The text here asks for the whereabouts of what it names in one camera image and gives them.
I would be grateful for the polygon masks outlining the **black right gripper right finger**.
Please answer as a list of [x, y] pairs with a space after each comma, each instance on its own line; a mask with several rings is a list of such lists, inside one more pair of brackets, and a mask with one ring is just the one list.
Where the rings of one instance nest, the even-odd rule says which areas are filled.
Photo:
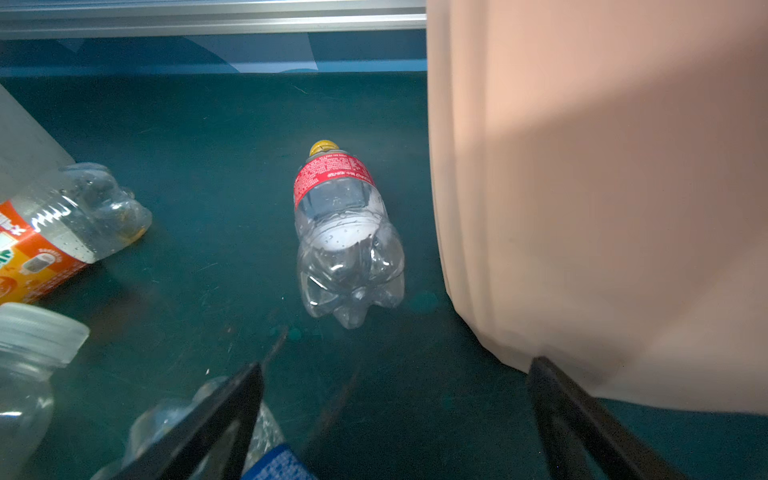
[[547, 357], [532, 360], [527, 389], [553, 479], [591, 479], [588, 457], [609, 479], [686, 477]]

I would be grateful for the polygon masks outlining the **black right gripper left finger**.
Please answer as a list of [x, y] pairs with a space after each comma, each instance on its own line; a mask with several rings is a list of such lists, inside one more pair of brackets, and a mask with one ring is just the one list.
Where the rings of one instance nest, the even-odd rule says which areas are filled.
[[114, 477], [190, 479], [208, 460], [214, 479], [239, 479], [263, 391], [261, 365], [244, 366]]

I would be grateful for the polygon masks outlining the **white capped clear bottle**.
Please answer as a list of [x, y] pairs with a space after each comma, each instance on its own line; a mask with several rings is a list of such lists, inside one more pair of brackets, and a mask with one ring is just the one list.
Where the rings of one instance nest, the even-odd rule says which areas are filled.
[[44, 308], [1, 305], [1, 477], [15, 479], [50, 425], [52, 374], [67, 367], [88, 326]]

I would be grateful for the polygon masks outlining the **clear bottle red label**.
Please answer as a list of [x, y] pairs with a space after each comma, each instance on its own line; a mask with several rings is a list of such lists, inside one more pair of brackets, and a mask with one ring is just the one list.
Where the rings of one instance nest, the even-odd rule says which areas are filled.
[[360, 327], [372, 306], [404, 298], [405, 253], [365, 164], [329, 140], [316, 142], [293, 185], [303, 305]]

